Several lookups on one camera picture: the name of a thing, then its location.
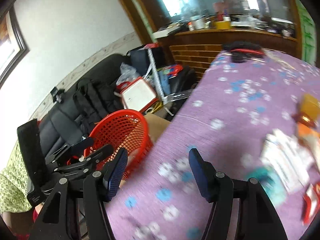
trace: black backpack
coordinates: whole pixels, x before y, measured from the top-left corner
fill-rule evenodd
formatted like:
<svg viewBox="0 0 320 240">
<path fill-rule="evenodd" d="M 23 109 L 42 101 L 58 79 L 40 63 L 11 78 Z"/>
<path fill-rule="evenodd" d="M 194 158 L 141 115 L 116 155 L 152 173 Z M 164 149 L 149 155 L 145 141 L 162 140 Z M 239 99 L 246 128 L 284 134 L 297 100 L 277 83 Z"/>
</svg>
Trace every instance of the black backpack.
<svg viewBox="0 0 320 240">
<path fill-rule="evenodd" d="M 123 109 L 120 99 L 114 95 L 110 85 L 89 79 L 80 79 L 76 83 L 73 101 L 88 122 L 89 130 L 108 114 Z"/>
</svg>

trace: bedsheet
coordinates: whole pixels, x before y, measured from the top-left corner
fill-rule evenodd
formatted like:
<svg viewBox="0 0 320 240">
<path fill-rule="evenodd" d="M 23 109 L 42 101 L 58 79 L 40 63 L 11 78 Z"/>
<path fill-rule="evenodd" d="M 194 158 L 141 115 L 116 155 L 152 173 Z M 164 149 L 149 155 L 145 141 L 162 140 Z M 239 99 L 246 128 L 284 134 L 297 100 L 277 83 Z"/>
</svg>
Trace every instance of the bedsheet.
<svg viewBox="0 0 320 240">
<path fill-rule="evenodd" d="M 188 150 L 196 147 L 217 171 L 245 179 L 262 165 L 267 133 L 279 128 L 294 134 L 291 114 L 302 95 L 320 98 L 319 70 L 281 52 L 268 54 L 265 62 L 241 64 L 217 56 L 142 166 L 106 205 L 116 239 L 201 239 L 211 204 L 199 193 Z M 309 175 L 311 183 L 320 180 L 315 168 Z M 276 208 L 289 240 L 308 227 L 301 220 L 305 190 Z M 235 235 L 236 213 L 228 239 Z"/>
</svg>

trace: plastic bag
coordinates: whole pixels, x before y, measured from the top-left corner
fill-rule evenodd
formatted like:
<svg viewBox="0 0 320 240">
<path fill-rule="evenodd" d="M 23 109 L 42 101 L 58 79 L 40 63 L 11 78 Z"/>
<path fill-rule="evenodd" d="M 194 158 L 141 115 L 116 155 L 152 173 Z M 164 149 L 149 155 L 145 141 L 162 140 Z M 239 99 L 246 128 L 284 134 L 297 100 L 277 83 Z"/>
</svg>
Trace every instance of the plastic bag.
<svg viewBox="0 0 320 240">
<path fill-rule="evenodd" d="M 121 76 L 118 78 L 116 82 L 117 86 L 125 82 L 131 83 L 132 81 L 134 81 L 140 76 L 134 67 L 127 65 L 125 63 L 121 64 L 120 72 L 121 72 Z"/>
</svg>

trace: yellow box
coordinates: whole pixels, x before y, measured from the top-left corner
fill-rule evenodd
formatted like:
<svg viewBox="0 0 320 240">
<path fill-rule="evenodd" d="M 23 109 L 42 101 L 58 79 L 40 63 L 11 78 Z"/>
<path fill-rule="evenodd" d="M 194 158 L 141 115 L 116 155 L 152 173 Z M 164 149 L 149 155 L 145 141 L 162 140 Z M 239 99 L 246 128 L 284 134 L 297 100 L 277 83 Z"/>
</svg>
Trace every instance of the yellow box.
<svg viewBox="0 0 320 240">
<path fill-rule="evenodd" d="M 318 99 L 310 94 L 304 94 L 300 104 L 300 111 L 307 114 L 313 121 L 316 121 L 320 114 L 320 103 Z"/>
<path fill-rule="evenodd" d="M 231 22 L 230 21 L 220 21 L 215 22 L 217 30 L 228 30 L 230 29 Z"/>
</svg>

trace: black bag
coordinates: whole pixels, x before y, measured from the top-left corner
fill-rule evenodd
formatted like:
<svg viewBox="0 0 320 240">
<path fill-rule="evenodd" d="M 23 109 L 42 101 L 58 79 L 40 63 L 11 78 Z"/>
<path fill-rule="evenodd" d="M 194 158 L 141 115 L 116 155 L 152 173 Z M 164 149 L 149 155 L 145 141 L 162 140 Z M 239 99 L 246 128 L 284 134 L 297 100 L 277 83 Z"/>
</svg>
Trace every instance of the black bag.
<svg viewBox="0 0 320 240">
<path fill-rule="evenodd" d="M 113 93 L 113 88 L 101 81 L 79 80 L 73 100 L 91 129 L 108 114 L 123 109 L 119 98 Z"/>
<path fill-rule="evenodd" d="M 127 53 L 127 55 L 130 54 L 131 65 L 137 69 L 137 72 L 141 76 L 144 76 L 147 73 L 148 67 L 150 65 L 148 50 L 147 49 L 139 50 L 144 46 L 145 45 L 137 47 L 133 50 L 128 51 Z M 151 50 L 152 50 L 153 58 L 155 59 L 155 62 L 156 62 L 156 68 L 161 68 L 166 66 L 167 64 L 166 64 L 162 47 L 153 48 Z"/>
</svg>

